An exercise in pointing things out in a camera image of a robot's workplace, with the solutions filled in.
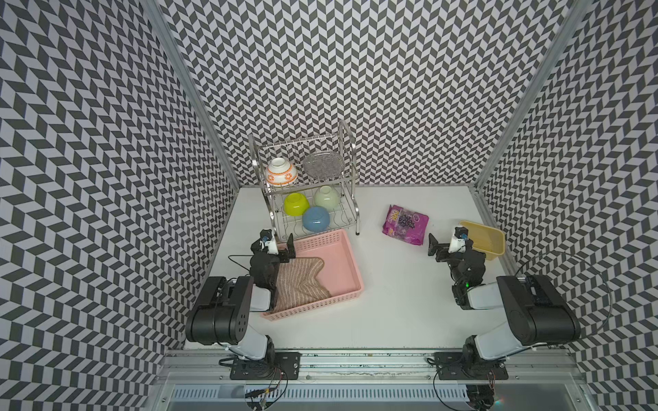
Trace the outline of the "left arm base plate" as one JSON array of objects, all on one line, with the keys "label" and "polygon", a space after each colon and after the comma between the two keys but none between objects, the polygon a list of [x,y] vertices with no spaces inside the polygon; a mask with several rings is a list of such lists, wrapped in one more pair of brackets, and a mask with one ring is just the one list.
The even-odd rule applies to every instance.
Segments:
[{"label": "left arm base plate", "polygon": [[275,352],[262,360],[236,359],[231,365],[231,380],[271,380],[278,382],[298,380],[302,354],[300,352]]}]

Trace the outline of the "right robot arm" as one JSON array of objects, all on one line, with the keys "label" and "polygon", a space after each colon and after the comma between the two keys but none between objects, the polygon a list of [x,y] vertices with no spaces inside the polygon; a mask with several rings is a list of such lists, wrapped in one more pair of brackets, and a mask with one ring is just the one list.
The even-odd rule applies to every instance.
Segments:
[{"label": "right robot arm", "polygon": [[428,256],[448,265],[453,299],[462,310],[505,311],[505,322],[468,337],[461,354],[449,360],[435,359],[443,368],[460,366],[473,375],[499,366],[514,354],[535,347],[571,343],[581,337],[577,316],[548,277],[499,276],[485,284],[486,255],[475,250],[466,228],[457,227],[448,243],[441,243],[430,234]]}]

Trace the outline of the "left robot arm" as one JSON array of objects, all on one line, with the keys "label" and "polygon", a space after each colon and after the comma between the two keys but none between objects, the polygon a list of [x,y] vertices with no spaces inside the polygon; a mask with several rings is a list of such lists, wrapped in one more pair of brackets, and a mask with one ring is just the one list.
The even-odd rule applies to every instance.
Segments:
[{"label": "left robot arm", "polygon": [[234,363],[266,373],[275,369],[275,349],[269,336],[248,324],[250,313],[267,313],[279,299],[279,269],[296,258],[294,236],[280,248],[270,229],[250,246],[246,276],[209,277],[188,315],[185,336],[206,346],[217,344],[236,356]]}]

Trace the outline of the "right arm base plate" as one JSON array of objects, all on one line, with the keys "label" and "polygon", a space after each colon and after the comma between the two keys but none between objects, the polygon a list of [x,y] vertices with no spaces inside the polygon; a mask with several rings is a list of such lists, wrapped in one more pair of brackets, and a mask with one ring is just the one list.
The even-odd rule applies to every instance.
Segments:
[{"label": "right arm base plate", "polygon": [[479,357],[466,360],[462,352],[441,351],[433,353],[433,361],[440,380],[475,381],[508,380],[505,362],[485,361]]}]

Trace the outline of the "striped brown dishcloth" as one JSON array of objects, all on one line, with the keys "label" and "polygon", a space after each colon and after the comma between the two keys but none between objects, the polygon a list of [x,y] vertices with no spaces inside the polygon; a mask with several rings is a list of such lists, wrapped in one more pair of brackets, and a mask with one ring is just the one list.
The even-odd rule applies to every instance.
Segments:
[{"label": "striped brown dishcloth", "polygon": [[318,280],[325,262],[317,257],[298,257],[279,267],[277,303],[272,310],[279,313],[291,308],[331,297],[331,293]]}]

